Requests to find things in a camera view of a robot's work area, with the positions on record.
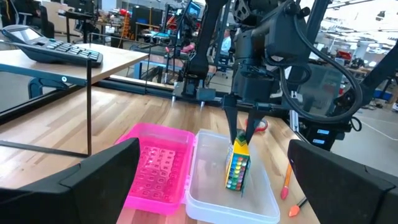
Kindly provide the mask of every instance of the orange marker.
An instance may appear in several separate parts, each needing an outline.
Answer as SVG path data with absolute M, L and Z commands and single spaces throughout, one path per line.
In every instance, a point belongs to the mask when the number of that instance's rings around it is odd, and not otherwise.
M 298 215 L 299 212 L 300 212 L 301 207 L 303 207 L 305 202 L 307 202 L 307 198 L 306 197 L 301 199 L 301 201 L 298 204 L 296 204 L 292 208 L 290 208 L 289 217 L 294 217 L 294 216 Z
M 282 200 L 285 200 L 287 195 L 289 194 L 289 183 L 290 183 L 291 174 L 292 174 L 292 166 L 289 164 L 286 171 L 284 188 L 282 188 L 282 191 L 280 192 L 280 197 Z

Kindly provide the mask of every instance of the wooden tabletop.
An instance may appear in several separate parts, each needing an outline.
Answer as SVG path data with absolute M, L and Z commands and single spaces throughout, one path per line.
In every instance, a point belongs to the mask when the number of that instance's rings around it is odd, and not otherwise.
M 210 129 L 228 135 L 228 123 L 220 108 L 176 101 L 148 95 L 94 87 L 92 92 L 93 152 L 112 146 L 122 134 L 137 122 L 157 123 L 197 133 Z M 247 113 L 239 113 L 238 126 L 244 126 Z M 86 92 L 79 90 L 43 108 L 0 126 L 0 139 L 36 146 L 52 147 L 75 152 L 86 151 Z M 291 206 L 300 201 L 303 192 L 292 176 L 289 196 L 280 199 L 284 175 L 288 165 L 287 147 L 296 135 L 278 118 L 266 118 L 265 134 L 255 134 L 255 144 L 264 162 L 271 187 L 280 208 L 280 223 L 319 223 L 310 204 L 304 205 L 295 218 L 288 217 Z M 56 156 L 41 152 L 0 147 L 0 186 L 17 188 L 61 171 L 78 163 L 74 157 Z M 140 210 L 123 209 L 118 224 L 194 224 L 181 205 L 175 215 L 158 215 Z
M 104 45 L 78 44 L 77 46 L 95 50 L 103 54 L 103 64 L 98 68 L 92 69 L 92 83 L 107 78 L 122 69 L 128 68 L 148 58 L 148 54 L 145 53 L 107 47 Z M 48 72 L 60 77 L 69 76 L 86 79 L 86 68 L 83 66 L 35 62 L 28 58 L 21 50 L 0 51 L 0 64 Z

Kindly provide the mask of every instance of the black cable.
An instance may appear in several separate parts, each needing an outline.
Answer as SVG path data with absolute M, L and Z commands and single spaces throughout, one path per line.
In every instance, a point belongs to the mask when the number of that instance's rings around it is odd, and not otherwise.
M 311 68 L 310 68 L 307 64 L 288 63 L 288 62 L 283 62 L 283 61 L 277 62 L 277 61 L 275 61 L 273 58 L 271 58 L 271 57 L 267 54 L 267 52 L 266 52 L 265 61 L 266 61 L 267 64 L 272 65 L 272 66 L 276 66 L 276 67 L 283 67 L 283 68 L 285 68 L 285 67 L 290 67 L 290 66 L 292 66 L 292 67 L 300 67 L 300 68 L 304 69 L 304 74 L 305 74 L 304 78 L 302 78 L 302 79 L 299 80 L 299 81 L 290 81 L 290 80 L 287 80 L 287 83 L 288 83 L 288 84 L 302 85 L 302 84 L 308 82 L 309 79 L 311 78 L 312 71 L 311 71 Z
M 307 38 L 304 36 L 304 34 L 301 32 L 301 30 L 299 29 L 299 24 L 297 21 L 297 17 L 294 16 L 293 18 L 294 20 L 294 27 L 295 27 L 295 31 L 298 34 L 298 36 L 300 37 L 301 41 L 317 56 L 319 56 L 320 58 L 322 58 L 324 61 L 330 63 L 332 66 L 334 66 L 335 68 L 337 68 L 341 73 L 343 73 L 347 79 L 349 80 L 349 82 L 351 83 L 353 90 L 355 92 L 355 99 L 354 99 L 354 104 L 353 106 L 346 111 L 343 114 L 340 114 L 338 116 L 332 116 L 332 117 L 326 117 L 326 116 L 316 116 L 314 114 L 310 114 L 306 111 L 304 111 L 303 109 L 301 109 L 301 107 L 295 102 L 295 100 L 293 100 L 292 97 L 290 97 L 290 91 L 287 88 L 287 80 L 285 78 L 285 71 L 284 69 L 279 69 L 279 73 L 280 73 L 280 87 L 282 89 L 282 92 L 284 94 L 284 98 L 286 99 L 286 101 L 288 102 L 288 104 L 292 107 L 293 110 L 295 110 L 298 114 L 302 115 L 304 118 L 307 118 L 311 121 L 315 121 L 315 122 L 319 122 L 319 123 L 339 123 L 341 121 L 344 121 L 350 117 L 352 117 L 352 115 L 354 115 L 357 110 L 360 109 L 361 105 L 362 105 L 362 100 L 363 100 L 363 96 L 362 96 L 362 89 L 360 87 L 360 85 L 358 84 L 358 82 L 356 81 L 356 79 L 354 78 L 354 76 L 347 71 L 343 66 L 341 66 L 340 64 L 338 64 L 337 62 L 335 62 L 334 60 L 332 60 L 331 58 L 329 58 L 327 55 L 325 55 L 324 53 L 320 52 L 318 49 L 316 49 L 308 40 Z
M 355 120 L 356 122 L 358 122 L 358 128 L 355 128 L 355 125 L 354 125 L 354 123 L 353 123 L 353 120 Z M 353 127 L 354 131 L 361 131 L 361 130 L 362 130 L 362 122 L 361 122 L 358 118 L 356 118 L 356 117 L 353 116 L 353 117 L 350 119 L 349 123 L 350 123 L 351 127 Z

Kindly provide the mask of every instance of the calculator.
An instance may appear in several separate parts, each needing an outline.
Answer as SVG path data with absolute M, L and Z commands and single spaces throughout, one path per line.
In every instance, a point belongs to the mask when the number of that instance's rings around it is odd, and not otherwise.
M 92 67 L 99 67 L 103 55 L 90 49 L 77 47 L 55 39 L 49 39 L 25 25 L 10 25 L 2 30 L 2 34 L 10 41 L 34 46 L 28 48 L 18 46 L 30 59 L 41 63 L 70 63 L 86 66 L 91 60 Z

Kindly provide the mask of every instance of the gray floor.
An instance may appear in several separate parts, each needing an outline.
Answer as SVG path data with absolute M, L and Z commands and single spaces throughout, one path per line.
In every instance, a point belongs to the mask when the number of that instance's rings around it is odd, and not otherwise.
M 363 129 L 336 141 L 332 152 L 398 176 L 398 113 L 361 110 L 356 116 Z

